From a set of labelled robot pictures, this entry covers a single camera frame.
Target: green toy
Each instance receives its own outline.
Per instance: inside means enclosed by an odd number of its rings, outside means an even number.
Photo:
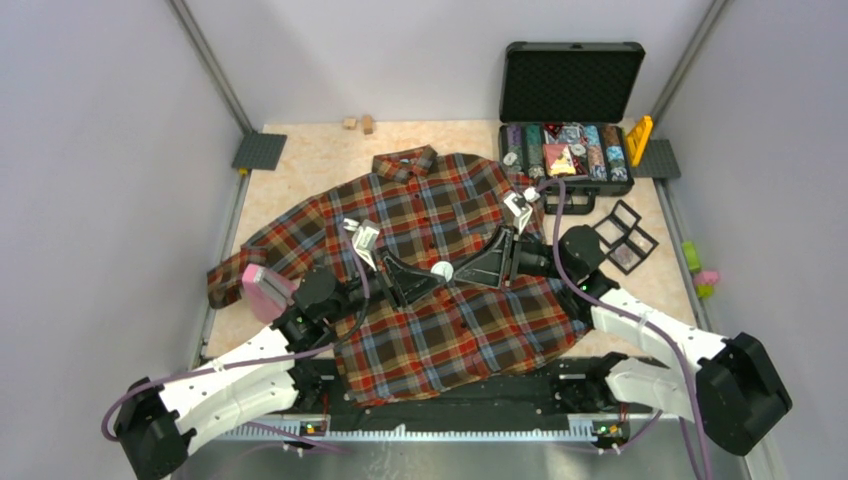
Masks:
[[[686,257],[686,265],[692,273],[701,270],[701,260],[698,259],[698,251],[695,250],[695,244],[692,242],[683,242],[683,256]]]
[[[713,295],[715,289],[712,285],[696,285],[695,293],[698,295],[698,298],[709,298]]]

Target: black mount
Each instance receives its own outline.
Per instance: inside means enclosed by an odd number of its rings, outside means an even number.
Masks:
[[[388,297],[397,307],[409,306],[445,281],[439,275],[403,263],[386,248],[380,250],[380,259],[386,269],[382,285],[391,286]]]
[[[704,430],[716,445],[747,455],[792,409],[762,343],[747,333],[727,340],[695,376]]]
[[[621,403],[615,399],[606,377],[627,355],[610,352],[586,372],[551,378],[551,395],[557,410],[574,413],[618,412]]]
[[[128,390],[149,382],[148,377]],[[115,419],[115,435],[138,480],[159,480],[171,474],[188,458],[194,430],[180,434],[176,412],[169,412],[159,397],[162,387],[152,388],[127,400]]]
[[[459,282],[475,283],[484,287],[500,288],[504,276],[511,273],[512,244],[515,230],[499,226],[483,250],[455,265],[453,278]]]

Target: gray corner bracket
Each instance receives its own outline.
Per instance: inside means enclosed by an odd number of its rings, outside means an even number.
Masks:
[[[634,177],[656,179],[680,178],[680,167],[668,140],[648,140],[638,167],[630,169]]]
[[[241,141],[233,168],[275,170],[285,145],[285,135],[249,132]]]

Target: pink toy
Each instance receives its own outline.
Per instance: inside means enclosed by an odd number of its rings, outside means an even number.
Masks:
[[[249,264],[241,276],[244,298],[256,318],[265,324],[277,319],[297,286],[291,280],[259,265]]]
[[[715,270],[704,270],[703,272],[695,275],[695,278],[692,279],[695,282],[695,286],[700,285],[715,285],[721,280],[721,275]]]

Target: shirt pocket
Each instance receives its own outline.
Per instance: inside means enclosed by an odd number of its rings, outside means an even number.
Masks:
[[[506,206],[492,190],[470,200],[453,205],[459,232],[462,235],[484,235],[495,233],[498,225],[504,223]]]

